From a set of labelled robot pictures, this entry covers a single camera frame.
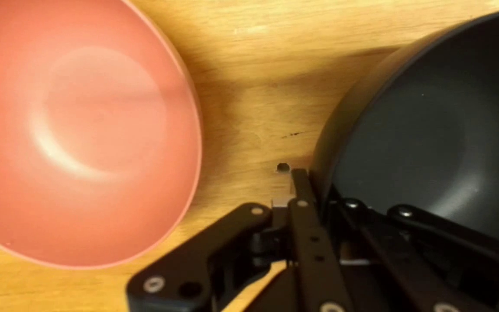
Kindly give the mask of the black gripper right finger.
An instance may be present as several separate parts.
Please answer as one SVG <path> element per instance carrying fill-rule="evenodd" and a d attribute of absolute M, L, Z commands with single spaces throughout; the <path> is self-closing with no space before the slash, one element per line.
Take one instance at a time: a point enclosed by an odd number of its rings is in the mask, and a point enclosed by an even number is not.
<path fill-rule="evenodd" d="M 332 193 L 325 210 L 415 312 L 499 312 L 499 240 L 411 205 L 387 214 Z"/>

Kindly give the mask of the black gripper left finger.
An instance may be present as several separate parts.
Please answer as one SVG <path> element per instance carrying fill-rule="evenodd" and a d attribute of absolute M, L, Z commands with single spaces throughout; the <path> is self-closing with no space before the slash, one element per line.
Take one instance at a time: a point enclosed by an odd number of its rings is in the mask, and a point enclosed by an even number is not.
<path fill-rule="evenodd" d="M 352 312 L 340 262 L 304 170 L 285 208 L 245 203 L 127 285 L 129 312 L 221 312 L 276 262 L 287 271 L 248 312 Z"/>

